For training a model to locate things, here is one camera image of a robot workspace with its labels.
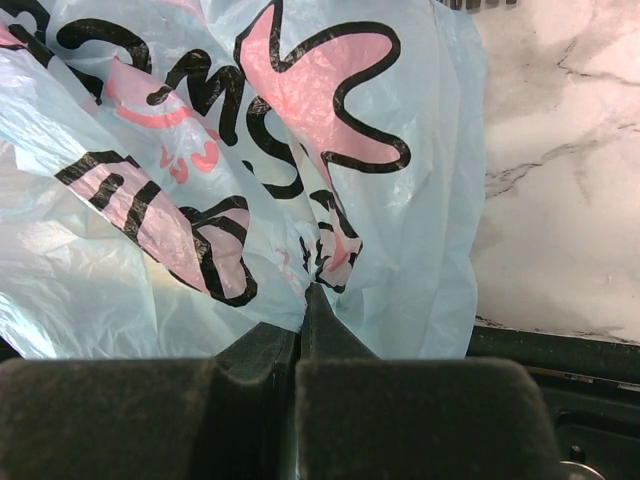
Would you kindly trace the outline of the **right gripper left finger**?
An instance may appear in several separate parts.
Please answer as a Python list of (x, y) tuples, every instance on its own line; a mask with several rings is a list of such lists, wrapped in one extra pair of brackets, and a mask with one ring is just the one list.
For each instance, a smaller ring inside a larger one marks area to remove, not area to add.
[(1, 365), (5, 479), (284, 479), (296, 334), (208, 358)]

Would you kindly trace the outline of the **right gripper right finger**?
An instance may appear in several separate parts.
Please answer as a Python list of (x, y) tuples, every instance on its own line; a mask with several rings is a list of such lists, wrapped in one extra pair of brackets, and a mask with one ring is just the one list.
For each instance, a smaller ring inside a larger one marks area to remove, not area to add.
[(307, 292), (298, 364), (304, 479), (554, 479), (558, 447), (542, 394), (495, 358), (377, 358)]

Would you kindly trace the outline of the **light blue plastic bag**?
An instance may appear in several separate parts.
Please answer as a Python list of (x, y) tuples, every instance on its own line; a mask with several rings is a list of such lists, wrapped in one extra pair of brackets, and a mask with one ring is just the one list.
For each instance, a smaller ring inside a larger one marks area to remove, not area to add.
[(1, 335), (214, 355), (318, 287), (385, 359), (477, 308), (486, 54), (437, 1), (5, 1)]

